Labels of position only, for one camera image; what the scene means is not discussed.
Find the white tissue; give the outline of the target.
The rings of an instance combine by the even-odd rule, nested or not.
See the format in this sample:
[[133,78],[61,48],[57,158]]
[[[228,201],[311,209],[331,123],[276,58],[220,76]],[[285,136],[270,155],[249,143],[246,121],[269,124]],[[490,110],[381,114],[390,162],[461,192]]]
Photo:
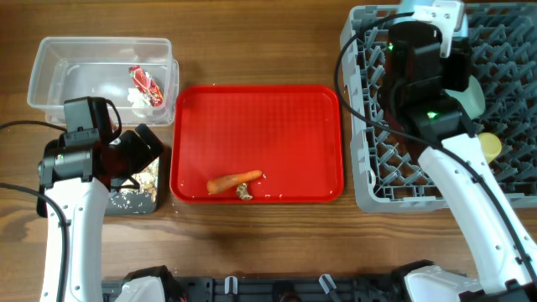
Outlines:
[[152,115],[150,98],[137,88],[128,88],[128,101],[136,117],[146,118]]

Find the red snack wrapper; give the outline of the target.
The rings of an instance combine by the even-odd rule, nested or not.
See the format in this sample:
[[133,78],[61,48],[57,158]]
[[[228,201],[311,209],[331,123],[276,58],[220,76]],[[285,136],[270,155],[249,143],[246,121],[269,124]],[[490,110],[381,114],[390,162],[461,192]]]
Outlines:
[[150,98],[152,107],[161,106],[164,102],[164,97],[154,78],[147,71],[144,71],[140,65],[132,66],[128,71],[133,80],[134,88],[137,88]]

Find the orange carrot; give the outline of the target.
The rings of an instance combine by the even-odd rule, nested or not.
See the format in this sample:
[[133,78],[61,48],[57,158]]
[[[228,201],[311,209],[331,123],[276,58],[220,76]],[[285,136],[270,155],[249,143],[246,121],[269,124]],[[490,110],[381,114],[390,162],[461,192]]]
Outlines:
[[263,172],[261,170],[252,170],[241,174],[225,175],[214,180],[209,180],[206,183],[206,188],[209,194],[216,195],[225,190],[229,190],[234,186],[256,180],[262,175]]

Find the brown ginger piece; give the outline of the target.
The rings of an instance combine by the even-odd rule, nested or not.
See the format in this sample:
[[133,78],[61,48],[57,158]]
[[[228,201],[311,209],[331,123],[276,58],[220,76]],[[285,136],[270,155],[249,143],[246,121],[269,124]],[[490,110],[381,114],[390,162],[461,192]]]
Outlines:
[[253,198],[249,194],[247,183],[241,183],[240,185],[238,185],[236,188],[236,194],[240,200],[251,200]]

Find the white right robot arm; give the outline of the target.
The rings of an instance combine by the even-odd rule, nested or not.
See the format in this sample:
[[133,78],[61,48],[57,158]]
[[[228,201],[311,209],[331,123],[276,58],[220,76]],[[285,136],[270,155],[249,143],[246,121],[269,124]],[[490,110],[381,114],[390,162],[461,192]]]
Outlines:
[[488,168],[471,119],[441,89],[440,41],[397,43],[393,62],[403,71],[400,124],[424,145],[420,167],[456,218],[478,274],[471,280],[424,266],[404,276],[406,294],[412,301],[534,301],[536,244]]

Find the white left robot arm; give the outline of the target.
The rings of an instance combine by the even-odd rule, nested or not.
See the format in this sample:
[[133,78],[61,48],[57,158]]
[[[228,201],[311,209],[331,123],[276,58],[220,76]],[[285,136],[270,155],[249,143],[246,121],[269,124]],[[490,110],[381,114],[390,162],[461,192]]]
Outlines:
[[163,151],[140,124],[117,138],[79,127],[44,153],[39,178],[48,226],[41,300],[102,300],[102,228],[110,192]]

